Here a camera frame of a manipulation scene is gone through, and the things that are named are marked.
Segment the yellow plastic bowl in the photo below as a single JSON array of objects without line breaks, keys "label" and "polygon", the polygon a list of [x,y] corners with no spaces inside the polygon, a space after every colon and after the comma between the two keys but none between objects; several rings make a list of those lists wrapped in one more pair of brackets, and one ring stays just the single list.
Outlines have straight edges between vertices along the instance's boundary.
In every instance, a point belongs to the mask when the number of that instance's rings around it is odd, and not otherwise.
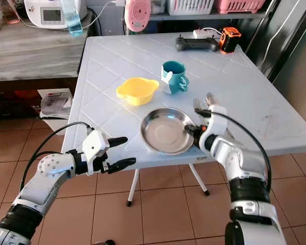
[{"label": "yellow plastic bowl", "polygon": [[125,100],[128,105],[134,107],[150,103],[156,91],[160,87],[158,80],[132,78],[126,79],[118,88],[116,95]]}]

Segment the round steel plate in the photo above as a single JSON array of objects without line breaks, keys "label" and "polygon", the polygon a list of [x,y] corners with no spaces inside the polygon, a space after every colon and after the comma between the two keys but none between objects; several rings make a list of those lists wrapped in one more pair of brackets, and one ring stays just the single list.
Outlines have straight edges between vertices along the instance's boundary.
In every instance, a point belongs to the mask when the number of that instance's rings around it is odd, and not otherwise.
[{"label": "round steel plate", "polygon": [[156,108],[143,118],[140,135],[149,149],[177,156],[193,146],[194,138],[185,129],[192,124],[192,119],[177,108]]}]

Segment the white plastic basket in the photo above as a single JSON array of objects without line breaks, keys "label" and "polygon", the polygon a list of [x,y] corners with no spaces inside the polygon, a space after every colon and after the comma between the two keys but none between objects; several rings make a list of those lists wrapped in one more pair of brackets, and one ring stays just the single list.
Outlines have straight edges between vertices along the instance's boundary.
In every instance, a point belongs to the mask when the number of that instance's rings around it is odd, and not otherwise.
[{"label": "white plastic basket", "polygon": [[167,11],[172,16],[207,15],[214,0],[167,0]]}]

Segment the white cardboard box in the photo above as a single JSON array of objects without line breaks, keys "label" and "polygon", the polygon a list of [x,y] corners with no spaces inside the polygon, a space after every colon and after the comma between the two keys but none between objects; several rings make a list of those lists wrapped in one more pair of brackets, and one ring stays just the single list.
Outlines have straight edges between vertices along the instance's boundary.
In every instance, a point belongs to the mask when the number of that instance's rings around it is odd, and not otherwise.
[{"label": "white cardboard box", "polygon": [[69,88],[38,89],[41,96],[39,117],[56,131],[68,123],[73,95]]}]

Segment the white power strip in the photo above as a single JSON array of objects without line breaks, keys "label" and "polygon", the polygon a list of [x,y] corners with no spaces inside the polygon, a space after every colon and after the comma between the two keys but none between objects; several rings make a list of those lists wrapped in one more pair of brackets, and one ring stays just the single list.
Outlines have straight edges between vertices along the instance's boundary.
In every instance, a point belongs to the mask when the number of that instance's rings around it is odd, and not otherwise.
[{"label": "white power strip", "polygon": [[193,30],[193,37],[195,39],[220,39],[221,31],[216,28],[202,28],[200,30]]}]

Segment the orange black device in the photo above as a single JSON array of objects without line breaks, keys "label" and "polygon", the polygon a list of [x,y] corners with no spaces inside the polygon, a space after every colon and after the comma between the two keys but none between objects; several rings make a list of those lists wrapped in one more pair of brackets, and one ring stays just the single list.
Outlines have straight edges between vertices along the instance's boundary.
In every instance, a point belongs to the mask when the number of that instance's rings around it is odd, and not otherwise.
[{"label": "orange black device", "polygon": [[236,46],[241,40],[241,33],[237,28],[234,27],[225,27],[223,28],[220,36],[220,51],[223,54],[229,54],[235,51]]}]

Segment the white metal table leg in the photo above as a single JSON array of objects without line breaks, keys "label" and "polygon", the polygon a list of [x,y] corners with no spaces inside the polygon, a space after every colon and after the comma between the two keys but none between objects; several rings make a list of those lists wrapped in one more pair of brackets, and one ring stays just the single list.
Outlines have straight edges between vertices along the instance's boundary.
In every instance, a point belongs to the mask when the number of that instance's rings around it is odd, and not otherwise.
[{"label": "white metal table leg", "polygon": [[131,184],[130,190],[128,192],[128,198],[127,198],[127,201],[126,201],[127,206],[131,206],[132,203],[133,203],[134,194],[135,194],[135,191],[137,190],[137,187],[139,185],[139,177],[140,177],[140,170],[136,169],[134,171],[134,178],[132,180],[132,184]]},{"label": "white metal table leg", "polygon": [[195,166],[193,164],[188,165],[190,168],[190,171],[192,171],[193,176],[195,177],[195,180],[199,184],[200,188],[202,189],[205,196],[209,196],[211,192],[207,189],[205,183],[202,181],[199,173],[197,172]]}]

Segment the black handheld controller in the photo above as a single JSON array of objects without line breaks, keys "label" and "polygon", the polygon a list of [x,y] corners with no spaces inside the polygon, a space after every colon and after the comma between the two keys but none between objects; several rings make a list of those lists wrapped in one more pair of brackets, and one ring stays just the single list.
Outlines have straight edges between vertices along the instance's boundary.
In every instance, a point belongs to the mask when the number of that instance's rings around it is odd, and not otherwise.
[{"label": "black handheld controller", "polygon": [[175,48],[178,52],[199,49],[216,52],[220,49],[220,45],[213,37],[205,39],[185,39],[179,35],[175,41]]}]

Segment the white appliance with display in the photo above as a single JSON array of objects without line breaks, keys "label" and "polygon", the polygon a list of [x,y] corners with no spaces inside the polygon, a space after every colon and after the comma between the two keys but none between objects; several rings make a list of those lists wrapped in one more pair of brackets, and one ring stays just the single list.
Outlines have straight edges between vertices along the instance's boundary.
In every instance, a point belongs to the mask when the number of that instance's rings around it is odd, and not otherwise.
[{"label": "white appliance with display", "polygon": [[24,0],[25,13],[38,28],[66,30],[61,0]]}]

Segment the steel spoon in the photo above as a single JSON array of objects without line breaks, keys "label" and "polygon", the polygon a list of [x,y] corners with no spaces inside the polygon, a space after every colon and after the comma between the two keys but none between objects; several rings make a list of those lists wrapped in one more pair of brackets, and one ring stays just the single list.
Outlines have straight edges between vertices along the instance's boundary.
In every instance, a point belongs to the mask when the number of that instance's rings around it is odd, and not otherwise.
[{"label": "steel spoon", "polygon": [[209,92],[207,93],[205,97],[205,105],[208,110],[212,110],[212,107],[217,105],[217,100],[215,99],[215,96],[213,93]]}]

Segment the steel fork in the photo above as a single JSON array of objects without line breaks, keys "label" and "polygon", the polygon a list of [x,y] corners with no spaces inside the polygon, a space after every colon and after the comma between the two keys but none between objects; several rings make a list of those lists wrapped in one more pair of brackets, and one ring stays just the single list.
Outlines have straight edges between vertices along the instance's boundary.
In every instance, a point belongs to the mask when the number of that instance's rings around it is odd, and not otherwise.
[{"label": "steel fork", "polygon": [[[193,99],[193,108],[194,108],[194,110],[203,109],[202,101],[199,98],[194,98]],[[200,115],[198,112],[195,112],[195,113],[199,115],[200,124],[206,126],[207,125],[206,118],[203,117],[202,115]]]}]

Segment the pink round appliance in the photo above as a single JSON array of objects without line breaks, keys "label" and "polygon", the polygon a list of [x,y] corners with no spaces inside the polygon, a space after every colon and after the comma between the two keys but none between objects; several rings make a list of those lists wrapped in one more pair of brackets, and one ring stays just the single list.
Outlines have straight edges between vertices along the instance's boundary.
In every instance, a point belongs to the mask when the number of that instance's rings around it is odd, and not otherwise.
[{"label": "pink round appliance", "polygon": [[129,31],[139,32],[150,21],[151,0],[125,0],[123,18]]}]

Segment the pink plastic basket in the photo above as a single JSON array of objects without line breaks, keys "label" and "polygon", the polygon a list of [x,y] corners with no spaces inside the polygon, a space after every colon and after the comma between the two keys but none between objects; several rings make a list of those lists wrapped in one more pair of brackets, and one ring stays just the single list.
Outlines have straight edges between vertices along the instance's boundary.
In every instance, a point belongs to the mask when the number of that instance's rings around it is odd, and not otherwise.
[{"label": "pink plastic basket", "polygon": [[215,0],[215,7],[221,14],[236,12],[257,13],[266,0]]}]

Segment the grey wooden counter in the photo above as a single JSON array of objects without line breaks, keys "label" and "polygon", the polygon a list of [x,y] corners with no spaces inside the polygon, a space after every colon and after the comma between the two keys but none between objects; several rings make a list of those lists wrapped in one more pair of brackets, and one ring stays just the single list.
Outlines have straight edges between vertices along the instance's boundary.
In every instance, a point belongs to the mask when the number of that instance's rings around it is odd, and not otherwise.
[{"label": "grey wooden counter", "polygon": [[78,76],[85,42],[92,33],[9,24],[0,29],[0,82]]}]

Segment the teal ceramic mug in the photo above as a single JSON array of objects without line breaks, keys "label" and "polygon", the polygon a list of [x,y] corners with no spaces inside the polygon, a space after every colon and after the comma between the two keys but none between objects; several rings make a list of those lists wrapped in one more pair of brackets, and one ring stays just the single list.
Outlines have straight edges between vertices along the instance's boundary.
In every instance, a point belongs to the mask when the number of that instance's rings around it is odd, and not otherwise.
[{"label": "teal ceramic mug", "polygon": [[167,61],[161,69],[163,91],[166,94],[174,95],[179,92],[186,92],[189,88],[189,79],[186,76],[186,68],[178,61]]}]

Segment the clear blue water bottle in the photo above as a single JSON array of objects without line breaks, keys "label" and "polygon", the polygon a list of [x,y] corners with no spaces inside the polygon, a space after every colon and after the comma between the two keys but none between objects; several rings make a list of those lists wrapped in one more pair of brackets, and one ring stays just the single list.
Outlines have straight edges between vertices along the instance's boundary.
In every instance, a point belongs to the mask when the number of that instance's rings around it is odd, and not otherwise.
[{"label": "clear blue water bottle", "polygon": [[71,36],[77,37],[83,34],[78,7],[74,0],[60,0],[65,25]]}]

